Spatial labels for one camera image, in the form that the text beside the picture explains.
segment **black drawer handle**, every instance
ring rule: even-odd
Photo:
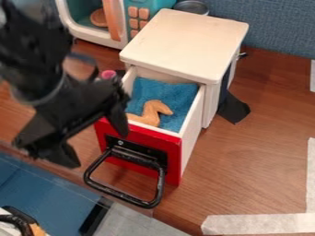
[[[155,198],[151,201],[145,201],[139,198],[136,198],[134,196],[125,194],[123,192],[120,192],[118,190],[112,189],[108,186],[105,186],[101,183],[95,182],[94,180],[91,179],[92,173],[95,171],[95,169],[103,162],[106,160],[108,157],[114,157],[118,159],[123,159],[144,167],[148,167],[149,169],[154,169],[158,172],[158,178],[157,178],[157,190],[155,194]],[[141,155],[137,155],[136,153],[130,152],[128,149],[125,149],[123,147],[108,147],[103,154],[99,156],[98,159],[96,159],[85,171],[84,173],[84,182],[104,193],[107,195],[112,195],[114,197],[117,197],[127,203],[136,205],[138,207],[142,208],[153,208],[156,207],[163,196],[164,192],[164,183],[165,183],[165,175],[166,175],[166,168],[160,165],[158,161],[154,161],[153,159],[146,159],[141,157]]]

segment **black cloth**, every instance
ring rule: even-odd
[[[228,67],[222,79],[217,114],[221,115],[227,121],[236,124],[251,112],[251,108],[248,104],[238,100],[228,91],[230,71],[231,65]]]

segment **wooden table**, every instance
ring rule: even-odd
[[[118,51],[80,41],[75,51],[91,54],[101,69],[123,69]],[[305,211],[307,142],[315,137],[315,93],[309,91],[310,60],[244,48],[231,92],[251,106],[237,125],[216,116],[198,139],[180,187],[166,186],[154,217],[192,235],[201,234],[206,216],[273,214]],[[66,62],[84,77],[88,66]],[[0,139],[9,143],[33,110],[0,88]],[[46,161],[32,162],[84,185],[82,173],[99,155],[93,127],[71,140],[82,167],[70,171]],[[105,164],[94,178],[143,198],[154,193],[155,181]]]

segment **blue towel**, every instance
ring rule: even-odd
[[[197,84],[169,84],[153,79],[137,78],[127,112],[142,115],[143,107],[149,100],[161,100],[174,112],[161,114],[160,128],[179,133],[198,91]]]

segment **microwave door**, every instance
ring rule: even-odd
[[[121,41],[123,35],[123,0],[102,0],[111,39]]]

